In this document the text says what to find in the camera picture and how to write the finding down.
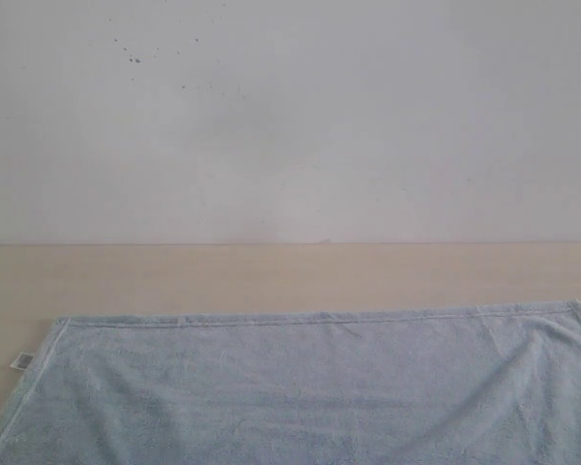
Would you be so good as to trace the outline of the light blue terry towel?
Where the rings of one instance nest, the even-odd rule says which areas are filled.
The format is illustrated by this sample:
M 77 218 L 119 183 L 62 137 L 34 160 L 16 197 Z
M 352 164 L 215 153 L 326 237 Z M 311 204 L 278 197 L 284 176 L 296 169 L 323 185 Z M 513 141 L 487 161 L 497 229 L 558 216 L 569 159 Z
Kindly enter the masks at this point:
M 0 464 L 581 464 L 581 303 L 60 318 Z

